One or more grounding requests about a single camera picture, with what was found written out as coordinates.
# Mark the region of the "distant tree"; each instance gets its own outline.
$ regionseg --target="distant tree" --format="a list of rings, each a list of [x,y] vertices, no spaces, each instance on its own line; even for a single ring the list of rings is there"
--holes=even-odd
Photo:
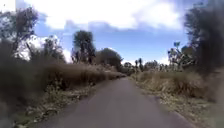
[[[135,68],[138,68],[138,60],[135,60]]]
[[[208,4],[195,5],[185,16],[190,45],[195,50],[196,66],[203,74],[224,64],[223,5],[221,0],[209,0]]]
[[[134,72],[135,72],[135,70],[133,68],[133,65],[130,62],[125,62],[124,63],[124,71],[123,71],[123,73],[125,73],[127,75],[131,75]]]
[[[32,8],[0,12],[0,39],[10,40],[13,52],[20,54],[27,46],[27,39],[34,35],[37,19],[37,12]]]
[[[142,65],[143,60],[142,60],[142,58],[139,58],[138,59],[138,62],[139,62],[139,68],[140,68],[140,70],[143,71],[143,65]]]
[[[49,36],[41,49],[36,49],[32,46],[29,49],[31,62],[44,63],[52,60],[65,62],[62,47],[54,36]]]
[[[104,48],[96,53],[96,63],[98,64],[109,64],[119,70],[121,68],[121,61],[121,56],[109,48]]]
[[[146,62],[144,65],[144,70],[155,70],[158,65],[159,63],[156,60]]]
[[[175,48],[171,48],[168,51],[168,57],[169,57],[171,66],[173,68],[175,68],[175,66],[177,66],[178,69],[181,68],[181,58],[182,58],[182,53],[179,50],[179,46],[180,46],[180,42],[174,42]]]
[[[124,63],[124,67],[131,69],[132,68],[132,64],[130,62],[125,62]]]
[[[84,30],[80,30],[74,34],[74,48],[77,51],[73,51],[73,55],[77,61],[81,60],[83,62],[92,63],[92,58],[95,56],[95,46],[93,44],[93,34],[92,32],[87,32]]]

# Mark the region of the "shrub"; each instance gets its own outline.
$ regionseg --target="shrub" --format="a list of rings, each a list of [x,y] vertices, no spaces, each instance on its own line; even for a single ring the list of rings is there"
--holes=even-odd
[[[190,97],[202,98],[207,90],[202,78],[194,72],[143,72],[138,74],[137,81],[146,84],[152,91]]]
[[[87,64],[53,63],[44,66],[40,81],[44,90],[47,86],[66,90],[75,86],[95,84],[106,79],[124,77],[121,73],[103,70],[99,66]]]

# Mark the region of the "asphalt road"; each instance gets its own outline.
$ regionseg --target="asphalt road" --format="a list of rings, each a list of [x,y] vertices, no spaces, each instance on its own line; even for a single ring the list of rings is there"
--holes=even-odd
[[[37,128],[191,128],[191,125],[142,95],[128,79],[104,85],[94,96],[71,105]]]

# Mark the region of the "dry grass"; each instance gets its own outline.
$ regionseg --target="dry grass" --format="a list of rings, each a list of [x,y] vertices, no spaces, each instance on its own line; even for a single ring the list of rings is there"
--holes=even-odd
[[[143,72],[132,76],[146,94],[159,97],[161,104],[185,116],[201,128],[212,128],[211,108],[207,86],[192,72]]]
[[[42,85],[42,91],[37,91],[39,98],[25,111],[14,115],[15,124],[29,126],[45,120],[66,105],[87,97],[95,90],[96,83],[124,76],[101,66],[85,64],[54,63],[41,67],[37,78]]]
[[[171,94],[183,94],[189,97],[203,98],[206,86],[196,73],[185,72],[143,72],[133,76],[138,82],[148,85],[151,91]]]

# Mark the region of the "blue sky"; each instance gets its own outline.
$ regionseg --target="blue sky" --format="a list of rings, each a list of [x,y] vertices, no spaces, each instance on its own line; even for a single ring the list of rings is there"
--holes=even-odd
[[[34,7],[39,13],[36,34],[56,35],[69,58],[73,33],[92,31],[98,50],[109,47],[124,61],[167,63],[173,42],[186,44],[184,14],[195,0],[3,0],[8,8]]]

